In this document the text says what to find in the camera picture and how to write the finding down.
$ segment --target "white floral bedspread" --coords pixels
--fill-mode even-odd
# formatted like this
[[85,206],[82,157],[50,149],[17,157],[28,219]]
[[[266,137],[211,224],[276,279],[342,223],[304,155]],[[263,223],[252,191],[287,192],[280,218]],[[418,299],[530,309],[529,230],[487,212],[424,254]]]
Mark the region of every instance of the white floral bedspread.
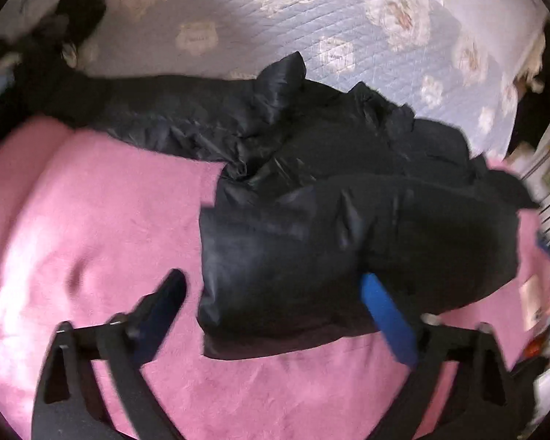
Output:
[[472,34],[434,0],[106,0],[77,65],[106,76],[251,78],[299,51],[308,77],[358,81],[456,125],[473,153],[503,156],[517,93]]

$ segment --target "mattress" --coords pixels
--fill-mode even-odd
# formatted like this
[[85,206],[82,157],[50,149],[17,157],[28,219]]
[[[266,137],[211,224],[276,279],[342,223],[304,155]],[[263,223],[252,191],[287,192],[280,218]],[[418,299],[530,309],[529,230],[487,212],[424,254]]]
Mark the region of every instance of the mattress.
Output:
[[[23,32],[50,1],[11,0],[0,35]],[[308,78],[345,91],[364,81],[420,117],[461,128],[473,153],[506,153],[515,88],[437,1],[106,1],[104,21],[71,58],[90,74],[251,78],[299,51]]]

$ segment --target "pink blanket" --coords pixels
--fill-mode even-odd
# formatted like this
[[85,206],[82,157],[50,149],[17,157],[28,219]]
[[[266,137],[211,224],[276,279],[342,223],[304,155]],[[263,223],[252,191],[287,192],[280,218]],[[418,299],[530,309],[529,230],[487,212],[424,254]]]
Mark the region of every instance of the pink blanket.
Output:
[[[407,369],[379,334],[271,358],[201,356],[198,212],[213,201],[220,170],[100,133],[73,133],[48,118],[30,121],[0,148],[0,410],[23,439],[56,324],[94,325],[130,310],[173,267],[188,275],[188,298],[144,375],[186,438],[358,440],[383,416]],[[534,244],[537,226],[537,213],[521,214],[515,280],[444,315],[457,326],[491,323],[508,366],[531,335],[518,288],[534,273],[550,279],[550,263]],[[102,367],[112,418],[133,434]],[[418,433],[438,418],[452,378],[451,368],[444,372]]]

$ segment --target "black plastic bracket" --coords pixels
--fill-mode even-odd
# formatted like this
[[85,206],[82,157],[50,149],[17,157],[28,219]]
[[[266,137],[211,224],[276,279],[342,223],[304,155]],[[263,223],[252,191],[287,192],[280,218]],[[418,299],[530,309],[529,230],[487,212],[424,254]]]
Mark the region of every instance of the black plastic bracket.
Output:
[[61,323],[47,353],[33,410],[33,440],[128,440],[110,419],[92,360],[105,360],[140,440],[183,440],[142,377],[186,296],[185,276],[173,270],[131,314],[100,326]]
[[412,439],[447,361],[459,363],[449,398],[436,429],[421,438],[515,440],[520,426],[513,380],[491,326],[469,330],[423,323],[418,332],[419,362],[367,440]]

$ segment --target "bed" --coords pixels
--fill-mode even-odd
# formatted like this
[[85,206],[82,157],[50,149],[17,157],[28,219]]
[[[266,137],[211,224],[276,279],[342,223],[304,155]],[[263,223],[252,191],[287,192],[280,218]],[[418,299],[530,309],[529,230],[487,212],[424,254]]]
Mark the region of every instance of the bed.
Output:
[[[0,34],[14,37],[50,0],[10,0]],[[498,157],[513,127],[514,91],[488,52],[433,0],[107,0],[97,33],[70,48],[90,74],[182,73],[250,78],[300,51],[308,77],[348,90],[365,81],[418,115],[461,127],[472,150]],[[174,267],[189,295],[144,375],[186,438],[364,438],[407,369],[383,337],[344,338],[307,351],[236,362],[201,356],[195,308],[202,286],[198,215],[222,165],[153,154],[90,130],[35,117],[0,147],[0,411],[30,438],[34,389],[54,327],[106,321],[154,290]],[[507,366],[532,329],[520,287],[549,295],[550,261],[520,214],[517,277],[490,297],[443,315],[493,325]],[[132,434],[96,366],[115,426]],[[432,430],[453,366],[418,434]]]

